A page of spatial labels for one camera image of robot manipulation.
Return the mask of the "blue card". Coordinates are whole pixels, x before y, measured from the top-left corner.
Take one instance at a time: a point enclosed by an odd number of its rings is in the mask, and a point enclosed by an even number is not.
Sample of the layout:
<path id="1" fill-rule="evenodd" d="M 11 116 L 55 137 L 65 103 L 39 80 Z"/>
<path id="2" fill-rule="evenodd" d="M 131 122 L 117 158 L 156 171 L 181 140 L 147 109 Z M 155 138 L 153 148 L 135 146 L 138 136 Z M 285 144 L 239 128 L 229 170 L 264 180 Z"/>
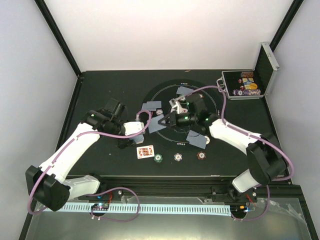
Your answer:
<path id="1" fill-rule="evenodd" d="M 205 149 L 207 144 L 206 144 L 206 138 L 205 136 L 203 138 L 198 138 L 196 140 L 188 141 L 190 145 L 195 146 L 200 149 Z"/>
<path id="2" fill-rule="evenodd" d="M 157 105 L 155 103 L 143 103 L 141 110 L 148 110 L 150 112 L 154 112 L 157 110 Z"/>
<path id="3" fill-rule="evenodd" d="M 162 102 L 161 101 L 148 101 L 146 103 L 147 109 L 161 109 L 162 108 Z"/>
<path id="4" fill-rule="evenodd" d="M 192 93 L 194 90 L 191 89 L 191 88 L 188 88 L 188 87 L 184 87 L 184 86 L 180 86 L 177 88 L 177 91 L 176 91 L 176 94 L 177 95 L 183 95 L 183 96 L 186 96 L 190 93 Z"/>
<path id="5" fill-rule="evenodd" d="M 187 135 L 187 137 L 186 137 L 186 140 L 187 140 L 188 142 L 190 142 L 190 141 L 195 141 L 196 139 L 201 139 L 201 138 L 204 138 L 204 136 L 203 136 L 202 134 L 200 134 L 200 133 L 198 133 L 198 132 L 196 132 L 196 131 L 190 130 L 190 131 L 188 132 L 188 135 Z"/>

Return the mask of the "king of hearts card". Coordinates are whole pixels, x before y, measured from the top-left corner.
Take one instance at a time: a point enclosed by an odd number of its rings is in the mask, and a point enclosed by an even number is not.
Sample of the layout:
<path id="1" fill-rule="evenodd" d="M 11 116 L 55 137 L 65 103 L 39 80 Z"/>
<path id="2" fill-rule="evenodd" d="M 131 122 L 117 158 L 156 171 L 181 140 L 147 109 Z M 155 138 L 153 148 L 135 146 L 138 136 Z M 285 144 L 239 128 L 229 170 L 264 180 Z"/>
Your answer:
<path id="1" fill-rule="evenodd" d="M 154 146 L 140 146 L 136 148 L 137 158 L 138 159 L 145 159 L 155 156 Z"/>

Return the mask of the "blue poker chip stack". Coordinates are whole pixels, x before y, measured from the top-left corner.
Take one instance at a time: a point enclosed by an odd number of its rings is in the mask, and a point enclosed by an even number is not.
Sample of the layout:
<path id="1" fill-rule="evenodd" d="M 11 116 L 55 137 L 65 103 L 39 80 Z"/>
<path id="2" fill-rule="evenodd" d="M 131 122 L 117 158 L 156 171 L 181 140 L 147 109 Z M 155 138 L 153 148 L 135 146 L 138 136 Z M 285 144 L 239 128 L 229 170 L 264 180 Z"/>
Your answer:
<path id="1" fill-rule="evenodd" d="M 183 159 L 183 156 L 180 153 L 174 155 L 174 160 L 180 162 Z"/>

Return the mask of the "green poker chip stack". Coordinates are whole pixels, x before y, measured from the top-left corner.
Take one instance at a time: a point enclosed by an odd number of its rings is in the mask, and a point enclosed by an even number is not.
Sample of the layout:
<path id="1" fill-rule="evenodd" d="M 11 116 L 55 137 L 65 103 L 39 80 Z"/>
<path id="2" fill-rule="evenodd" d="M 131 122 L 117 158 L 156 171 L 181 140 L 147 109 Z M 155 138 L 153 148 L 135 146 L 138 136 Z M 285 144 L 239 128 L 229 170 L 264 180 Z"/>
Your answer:
<path id="1" fill-rule="evenodd" d="M 156 163 L 161 163 L 163 161 L 163 156 L 161 154 L 155 154 L 154 155 L 154 161 Z"/>

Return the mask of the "red poker chip stack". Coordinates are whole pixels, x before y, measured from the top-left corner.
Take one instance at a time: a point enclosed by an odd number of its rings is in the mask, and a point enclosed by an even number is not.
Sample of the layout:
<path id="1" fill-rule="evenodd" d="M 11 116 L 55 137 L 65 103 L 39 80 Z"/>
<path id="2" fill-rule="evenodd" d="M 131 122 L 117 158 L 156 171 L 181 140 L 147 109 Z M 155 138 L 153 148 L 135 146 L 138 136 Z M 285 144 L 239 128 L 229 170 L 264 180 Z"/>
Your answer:
<path id="1" fill-rule="evenodd" d="M 202 152 L 202 151 L 198 152 L 198 153 L 197 153 L 197 158 L 198 158 L 199 160 L 204 160 L 204 159 L 206 158 L 206 153 L 205 153 L 205 152 Z"/>

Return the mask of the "ace of spades card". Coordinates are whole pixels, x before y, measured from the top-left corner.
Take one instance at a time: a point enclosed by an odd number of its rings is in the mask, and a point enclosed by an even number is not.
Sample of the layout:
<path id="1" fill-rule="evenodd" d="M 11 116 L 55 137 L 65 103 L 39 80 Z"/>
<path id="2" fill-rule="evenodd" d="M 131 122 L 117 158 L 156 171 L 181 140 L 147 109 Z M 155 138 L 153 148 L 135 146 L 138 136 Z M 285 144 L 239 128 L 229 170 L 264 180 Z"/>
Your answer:
<path id="1" fill-rule="evenodd" d="M 160 130 L 163 130 L 163 129 L 166 128 L 166 126 L 161 125 L 161 124 L 158 123 L 158 121 L 159 121 L 160 119 L 162 119 L 163 117 L 164 117 L 164 115 L 161 114 L 161 115 L 158 115 L 158 116 L 153 117 L 153 118 L 151 119 L 151 122 L 150 122 L 150 124 L 149 124 L 149 126 L 148 126 L 148 132 L 149 132 L 150 134 L 155 133 L 155 132 L 157 132 L 157 131 L 160 131 Z"/>

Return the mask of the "white dealer button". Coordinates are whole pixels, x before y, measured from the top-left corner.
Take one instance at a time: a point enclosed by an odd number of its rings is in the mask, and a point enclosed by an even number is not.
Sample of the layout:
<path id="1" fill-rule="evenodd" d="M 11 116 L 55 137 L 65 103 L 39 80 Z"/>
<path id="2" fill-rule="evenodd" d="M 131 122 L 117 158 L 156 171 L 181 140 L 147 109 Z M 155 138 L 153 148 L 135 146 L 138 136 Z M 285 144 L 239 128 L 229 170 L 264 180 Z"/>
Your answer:
<path id="1" fill-rule="evenodd" d="M 206 139 L 206 144 L 208 145 L 210 143 L 210 138 L 208 136 L 206 136 L 206 135 L 204 137 Z"/>

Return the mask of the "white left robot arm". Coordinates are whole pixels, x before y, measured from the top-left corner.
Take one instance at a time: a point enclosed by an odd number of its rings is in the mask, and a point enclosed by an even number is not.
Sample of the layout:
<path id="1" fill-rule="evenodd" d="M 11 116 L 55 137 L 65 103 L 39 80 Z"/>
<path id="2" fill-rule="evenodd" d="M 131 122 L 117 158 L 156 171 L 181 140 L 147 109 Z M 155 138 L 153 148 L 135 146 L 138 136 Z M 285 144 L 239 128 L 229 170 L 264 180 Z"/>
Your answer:
<path id="1" fill-rule="evenodd" d="M 43 204 L 52 211 L 61 209 L 71 199 L 92 195 L 95 199 L 103 199 L 108 192 L 106 185 L 96 174 L 67 179 L 70 170 L 101 137 L 116 136 L 126 139 L 126 129 L 120 117 L 123 110 L 99 109 L 87 112 L 74 132 L 65 143 L 40 166 L 31 165 L 25 172 L 29 199 L 27 210 L 30 214 L 33 200 Z"/>

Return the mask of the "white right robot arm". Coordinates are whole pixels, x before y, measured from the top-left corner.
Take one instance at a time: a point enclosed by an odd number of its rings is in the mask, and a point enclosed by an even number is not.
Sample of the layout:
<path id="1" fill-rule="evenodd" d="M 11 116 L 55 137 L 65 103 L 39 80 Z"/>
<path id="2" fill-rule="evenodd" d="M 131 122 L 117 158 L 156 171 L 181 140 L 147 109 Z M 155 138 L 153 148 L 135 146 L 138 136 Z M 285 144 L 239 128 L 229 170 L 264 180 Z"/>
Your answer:
<path id="1" fill-rule="evenodd" d="M 210 112 L 204 99 L 197 94 L 188 95 L 185 100 L 187 108 L 182 109 L 179 99 L 172 99 L 170 113 L 160 118 L 158 124 L 167 128 L 195 127 L 198 133 L 209 134 L 245 154 L 248 168 L 228 187 L 230 200 L 238 202 L 250 188 L 275 181 L 289 166 L 274 135 L 253 133 L 231 124 L 221 115 Z"/>

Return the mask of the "round black poker mat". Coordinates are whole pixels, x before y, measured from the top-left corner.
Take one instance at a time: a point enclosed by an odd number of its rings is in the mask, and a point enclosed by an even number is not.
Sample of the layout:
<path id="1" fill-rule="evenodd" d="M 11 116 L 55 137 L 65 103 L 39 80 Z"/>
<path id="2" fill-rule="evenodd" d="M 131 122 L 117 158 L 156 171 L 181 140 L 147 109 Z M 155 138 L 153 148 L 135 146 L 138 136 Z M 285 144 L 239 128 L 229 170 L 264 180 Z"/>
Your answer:
<path id="1" fill-rule="evenodd" d="M 199 81 L 173 79 L 152 87 L 143 104 L 152 113 L 143 144 L 174 152 L 207 151 L 209 126 L 221 116 L 223 96 Z"/>

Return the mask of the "black left motor block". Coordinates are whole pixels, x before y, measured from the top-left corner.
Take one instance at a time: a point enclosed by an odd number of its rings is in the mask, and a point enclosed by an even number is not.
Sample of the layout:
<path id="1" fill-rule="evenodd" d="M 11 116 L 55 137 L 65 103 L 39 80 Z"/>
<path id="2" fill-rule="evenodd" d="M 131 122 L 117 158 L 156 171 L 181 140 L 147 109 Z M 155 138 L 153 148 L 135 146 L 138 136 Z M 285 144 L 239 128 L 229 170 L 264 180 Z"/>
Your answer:
<path id="1" fill-rule="evenodd" d="M 110 98 L 104 106 L 104 110 L 105 115 L 109 118 L 119 119 L 125 110 L 125 105 L 114 98 Z"/>

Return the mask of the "purple chips row in case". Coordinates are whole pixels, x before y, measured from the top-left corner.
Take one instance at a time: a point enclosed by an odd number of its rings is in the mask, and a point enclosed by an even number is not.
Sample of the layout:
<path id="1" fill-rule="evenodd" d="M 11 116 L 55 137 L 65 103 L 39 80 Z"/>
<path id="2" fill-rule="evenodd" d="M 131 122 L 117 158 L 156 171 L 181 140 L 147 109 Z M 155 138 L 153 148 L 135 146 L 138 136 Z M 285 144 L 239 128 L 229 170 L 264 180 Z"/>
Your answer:
<path id="1" fill-rule="evenodd" d="M 260 96 L 260 89 L 234 89 L 232 91 L 234 96 Z"/>

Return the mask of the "aluminium poker case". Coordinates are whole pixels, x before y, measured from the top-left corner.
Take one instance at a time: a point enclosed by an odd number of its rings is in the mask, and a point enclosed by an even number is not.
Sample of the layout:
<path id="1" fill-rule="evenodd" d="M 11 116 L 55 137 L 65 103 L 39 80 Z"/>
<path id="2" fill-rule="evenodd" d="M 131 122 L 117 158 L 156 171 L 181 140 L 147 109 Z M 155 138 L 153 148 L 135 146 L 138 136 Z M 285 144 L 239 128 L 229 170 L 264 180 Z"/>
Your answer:
<path id="1" fill-rule="evenodd" d="M 230 100 L 260 99 L 270 93 L 280 66 L 267 42 L 262 42 L 254 69 L 224 70 L 217 86 Z"/>

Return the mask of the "card boxes in case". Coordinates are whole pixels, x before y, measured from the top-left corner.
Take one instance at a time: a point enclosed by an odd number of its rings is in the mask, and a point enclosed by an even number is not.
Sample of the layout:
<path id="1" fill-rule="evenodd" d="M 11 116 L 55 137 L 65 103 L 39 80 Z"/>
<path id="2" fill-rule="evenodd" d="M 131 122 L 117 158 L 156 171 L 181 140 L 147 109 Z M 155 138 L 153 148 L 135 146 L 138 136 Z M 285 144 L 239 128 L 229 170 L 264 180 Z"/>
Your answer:
<path id="1" fill-rule="evenodd" d="M 256 90 L 258 89 L 258 85 L 255 83 L 252 77 L 250 78 L 242 78 L 243 87 L 245 90 Z"/>

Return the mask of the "brown chips row in case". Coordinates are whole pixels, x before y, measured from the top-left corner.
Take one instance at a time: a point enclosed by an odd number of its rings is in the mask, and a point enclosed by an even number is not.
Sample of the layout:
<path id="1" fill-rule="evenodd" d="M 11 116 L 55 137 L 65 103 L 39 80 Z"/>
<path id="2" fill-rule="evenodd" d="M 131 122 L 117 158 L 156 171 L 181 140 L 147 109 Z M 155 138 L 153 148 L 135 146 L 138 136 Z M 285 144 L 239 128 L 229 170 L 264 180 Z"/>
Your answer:
<path id="1" fill-rule="evenodd" d="M 253 71 L 242 71 L 240 73 L 240 76 L 242 78 L 253 78 L 254 77 L 254 72 Z"/>

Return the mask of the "black aluminium rail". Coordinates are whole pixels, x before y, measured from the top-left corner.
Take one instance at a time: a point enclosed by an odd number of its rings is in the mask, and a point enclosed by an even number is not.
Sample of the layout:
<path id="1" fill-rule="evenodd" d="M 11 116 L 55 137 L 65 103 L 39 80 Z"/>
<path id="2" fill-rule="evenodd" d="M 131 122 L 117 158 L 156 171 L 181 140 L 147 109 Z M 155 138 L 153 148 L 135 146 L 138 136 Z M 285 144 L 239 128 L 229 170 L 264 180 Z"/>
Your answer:
<path id="1" fill-rule="evenodd" d="M 267 197 L 265 186 L 236 193 L 229 177 L 103 176 L 100 181 L 102 190 L 125 187 L 140 197 L 200 197 L 214 202 L 237 204 L 245 203 L 249 199 L 256 202 L 258 198 Z"/>

